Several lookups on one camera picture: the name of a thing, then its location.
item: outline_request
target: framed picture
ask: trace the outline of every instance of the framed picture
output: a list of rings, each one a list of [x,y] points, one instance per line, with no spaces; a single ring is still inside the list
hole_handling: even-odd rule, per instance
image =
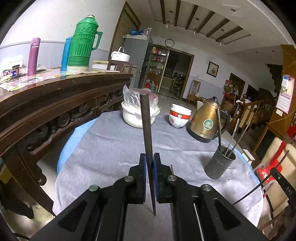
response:
[[[207,68],[207,74],[214,76],[216,78],[218,73],[219,65],[214,64],[213,62],[209,62],[209,66]]]

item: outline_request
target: ceiling light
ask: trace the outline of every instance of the ceiling light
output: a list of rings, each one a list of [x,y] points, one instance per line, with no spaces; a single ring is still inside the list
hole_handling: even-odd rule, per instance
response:
[[[192,31],[193,36],[197,35],[197,28],[196,28],[196,26],[197,26],[197,21],[198,21],[198,20],[199,20],[199,18],[196,18],[195,28],[194,28],[194,30]]]
[[[166,25],[165,25],[165,28],[168,28],[169,25],[170,25],[170,16],[168,17],[168,21],[167,21],[167,23],[166,23]]]
[[[222,46],[222,37],[219,38],[219,46]]]

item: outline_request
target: gray refrigerator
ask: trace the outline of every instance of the gray refrigerator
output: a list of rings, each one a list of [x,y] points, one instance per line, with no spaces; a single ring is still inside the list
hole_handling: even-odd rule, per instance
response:
[[[142,89],[144,82],[147,80],[149,73],[149,55],[152,51],[153,40],[151,36],[147,39],[131,39],[125,38],[124,52],[130,55],[130,62],[138,66],[137,74],[132,88]]]

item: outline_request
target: purple water bottle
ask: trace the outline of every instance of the purple water bottle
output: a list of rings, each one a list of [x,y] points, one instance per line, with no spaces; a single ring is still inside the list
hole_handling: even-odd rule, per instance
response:
[[[28,76],[36,74],[40,38],[33,38],[29,54]]]

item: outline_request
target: gray tablecloth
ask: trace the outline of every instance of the gray tablecloth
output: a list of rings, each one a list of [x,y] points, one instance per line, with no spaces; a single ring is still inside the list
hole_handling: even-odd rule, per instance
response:
[[[192,138],[185,127],[169,124],[168,114],[160,113],[151,126],[153,152],[159,152],[165,165],[173,164],[175,175],[189,184],[212,185],[233,203],[254,188],[258,180],[237,152],[237,159],[219,180],[210,179],[204,166],[217,149],[218,139],[202,143]],[[106,187],[128,175],[144,153],[143,130],[126,124],[122,111],[103,113],[90,127],[63,165],[55,183],[55,214],[64,210],[90,185]],[[245,198],[236,208],[255,226],[263,206],[261,190]],[[149,185],[144,205],[128,205],[124,240],[173,240],[169,204],[156,204],[153,216]]]

